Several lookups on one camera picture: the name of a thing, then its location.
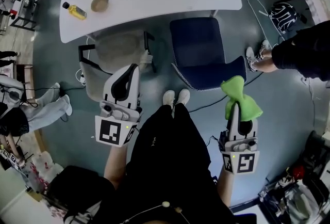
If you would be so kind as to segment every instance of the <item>green cloth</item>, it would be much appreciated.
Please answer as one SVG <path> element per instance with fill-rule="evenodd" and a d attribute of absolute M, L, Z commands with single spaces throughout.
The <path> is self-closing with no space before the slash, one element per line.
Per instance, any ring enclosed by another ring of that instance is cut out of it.
<path fill-rule="evenodd" d="M 242 76 L 234 76 L 221 84 L 222 91 L 229 96 L 226 104 L 226 119 L 230 117 L 232 106 L 239 102 L 241 107 L 241 121 L 250 121 L 261 116 L 262 110 L 249 95 L 243 94 L 244 79 Z"/>

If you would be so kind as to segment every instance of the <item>blue chair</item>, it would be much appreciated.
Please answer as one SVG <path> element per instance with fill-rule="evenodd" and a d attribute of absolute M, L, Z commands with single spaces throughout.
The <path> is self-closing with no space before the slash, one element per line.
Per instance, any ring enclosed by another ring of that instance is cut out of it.
<path fill-rule="evenodd" d="M 173 67 L 192 89 L 220 88 L 223 81 L 241 75 L 246 81 L 243 56 L 226 63 L 218 21 L 215 18 L 190 18 L 170 23 Z"/>

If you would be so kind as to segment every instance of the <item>red object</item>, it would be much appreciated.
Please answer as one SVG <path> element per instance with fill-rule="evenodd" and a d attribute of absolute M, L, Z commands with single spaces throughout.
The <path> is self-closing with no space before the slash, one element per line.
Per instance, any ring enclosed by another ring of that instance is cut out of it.
<path fill-rule="evenodd" d="M 304 166 L 298 165 L 298 166 L 294 167 L 294 169 L 292 171 L 292 176 L 294 177 L 294 179 L 301 180 L 302 178 L 304 178 L 304 175 L 305 175 Z"/>

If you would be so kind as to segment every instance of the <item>gray chair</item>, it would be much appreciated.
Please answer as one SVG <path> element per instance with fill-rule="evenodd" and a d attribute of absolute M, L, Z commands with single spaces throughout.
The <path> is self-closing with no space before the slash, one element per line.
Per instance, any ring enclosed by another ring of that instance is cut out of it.
<path fill-rule="evenodd" d="M 103 86 L 118 69 L 136 63 L 140 70 L 151 65 L 156 72 L 149 41 L 155 38 L 146 31 L 136 30 L 110 35 L 95 45 L 79 46 L 79 61 L 86 81 L 86 92 L 94 101 L 103 100 Z M 84 51 L 95 49 L 98 64 L 84 58 Z"/>

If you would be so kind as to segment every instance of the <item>plastic bottle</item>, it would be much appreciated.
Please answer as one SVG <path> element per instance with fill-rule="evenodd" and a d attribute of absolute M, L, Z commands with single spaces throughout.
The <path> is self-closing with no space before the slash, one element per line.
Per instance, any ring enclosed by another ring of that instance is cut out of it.
<path fill-rule="evenodd" d="M 86 12 L 84 12 L 82 9 L 78 8 L 75 5 L 71 6 L 68 2 L 64 2 L 62 7 L 67 9 L 69 11 L 69 14 L 80 20 L 85 20 L 87 17 Z"/>

